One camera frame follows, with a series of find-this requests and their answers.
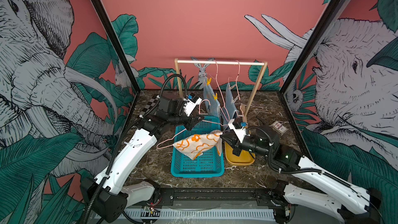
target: wooden rod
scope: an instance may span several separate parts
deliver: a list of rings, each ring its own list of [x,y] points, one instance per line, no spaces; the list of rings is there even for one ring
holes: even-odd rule
[[[258,86],[260,85],[261,79],[263,78],[264,72],[266,71],[267,64],[268,64],[267,62],[264,62],[264,65],[262,66],[262,68],[260,70],[260,73],[258,74],[256,83],[254,84],[254,87],[253,87],[253,91],[251,91],[249,102],[248,102],[248,104],[246,106],[246,110],[245,110],[245,114],[244,114],[245,116],[247,116],[247,114],[249,112],[249,109],[250,109],[250,106],[251,106],[251,102],[253,102],[254,96],[256,95]]]
[[[200,63],[200,64],[216,64],[215,61],[192,61],[192,60],[178,60],[178,63]],[[266,62],[219,62],[217,64],[226,64],[226,65],[257,65],[264,66],[267,64]]]
[[[178,58],[174,59],[174,63],[176,64],[176,73],[180,73],[180,69],[178,68]],[[180,97],[183,99],[183,94],[182,94],[182,85],[181,85],[181,79],[177,77],[177,82],[178,82],[178,90],[180,92]]]

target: pink wall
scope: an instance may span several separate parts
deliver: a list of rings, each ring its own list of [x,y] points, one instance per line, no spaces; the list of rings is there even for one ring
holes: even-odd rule
[[[174,58],[215,57],[217,60],[267,61],[270,73],[283,65],[288,50],[266,40],[245,19],[269,15],[297,35],[315,26],[325,7],[323,0],[102,0],[111,21],[121,14],[137,17],[137,61],[132,66],[174,67]],[[192,64],[182,65],[183,74],[196,76]],[[242,68],[239,81],[253,84]],[[220,85],[238,68],[220,68]],[[206,72],[215,76],[216,67]],[[156,88],[144,78],[146,88]]]

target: rabbit illustration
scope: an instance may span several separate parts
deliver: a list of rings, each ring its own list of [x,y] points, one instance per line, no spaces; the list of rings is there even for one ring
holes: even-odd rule
[[[195,57],[191,56],[191,59],[193,61],[199,61]],[[214,57],[207,59],[208,61],[214,61]],[[205,85],[205,78],[207,77],[206,73],[206,67],[209,66],[210,64],[204,64],[203,67],[201,67],[200,63],[194,63],[195,67],[199,68],[199,73],[198,73],[198,85],[200,85],[199,89],[203,89]]]

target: towel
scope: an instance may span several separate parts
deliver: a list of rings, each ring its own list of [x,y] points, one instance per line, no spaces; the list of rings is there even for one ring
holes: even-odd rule
[[[218,155],[221,156],[222,146],[220,130],[214,130],[209,134],[194,134],[188,138],[175,142],[173,146],[182,154],[188,156],[192,160],[195,160],[198,156],[201,156],[203,152],[217,147]]]

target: wall mural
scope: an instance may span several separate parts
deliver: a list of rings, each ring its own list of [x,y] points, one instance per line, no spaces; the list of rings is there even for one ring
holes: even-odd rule
[[[398,222],[395,2],[378,0],[370,9],[381,21],[338,19],[286,93],[314,161],[380,190],[381,214],[391,224]]]
[[[0,4],[0,223],[69,224],[84,204],[68,194],[73,177],[58,182],[107,166],[134,94],[118,80],[125,76],[112,45],[97,33],[65,64],[74,23],[69,0]],[[134,22],[122,15],[113,24]],[[137,44],[126,49],[132,56],[136,51]],[[117,85],[105,79],[110,64]],[[90,106],[94,100],[106,104],[105,119]]]

